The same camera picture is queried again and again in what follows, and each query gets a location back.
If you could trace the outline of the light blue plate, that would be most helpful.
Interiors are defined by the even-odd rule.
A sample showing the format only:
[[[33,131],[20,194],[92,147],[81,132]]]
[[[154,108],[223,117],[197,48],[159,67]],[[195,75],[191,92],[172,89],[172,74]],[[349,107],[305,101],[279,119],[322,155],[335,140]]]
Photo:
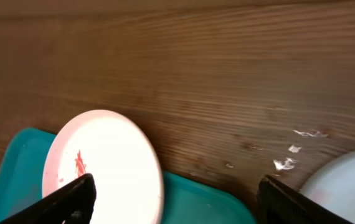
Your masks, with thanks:
[[[300,192],[330,212],[355,223],[355,151],[316,171]]]

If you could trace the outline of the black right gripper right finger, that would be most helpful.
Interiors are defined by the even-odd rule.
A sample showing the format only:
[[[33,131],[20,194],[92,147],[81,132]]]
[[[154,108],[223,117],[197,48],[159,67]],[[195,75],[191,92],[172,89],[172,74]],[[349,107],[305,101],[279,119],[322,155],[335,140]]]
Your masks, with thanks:
[[[257,204],[266,224],[351,224],[270,175],[258,185]]]

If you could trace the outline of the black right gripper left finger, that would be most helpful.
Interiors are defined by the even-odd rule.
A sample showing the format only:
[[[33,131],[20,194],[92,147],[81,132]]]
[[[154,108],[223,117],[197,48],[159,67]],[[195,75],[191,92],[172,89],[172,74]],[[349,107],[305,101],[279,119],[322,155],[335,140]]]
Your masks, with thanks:
[[[96,197],[93,175],[84,174],[0,224],[89,224]]]

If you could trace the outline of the white plate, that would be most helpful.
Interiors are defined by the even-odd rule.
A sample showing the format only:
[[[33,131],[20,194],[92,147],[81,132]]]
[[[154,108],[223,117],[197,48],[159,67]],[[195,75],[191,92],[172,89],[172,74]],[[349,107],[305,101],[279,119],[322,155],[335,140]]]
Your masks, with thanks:
[[[46,197],[89,173],[97,191],[91,223],[160,223],[164,185],[148,138],[127,117],[91,110],[56,135],[42,176]]]

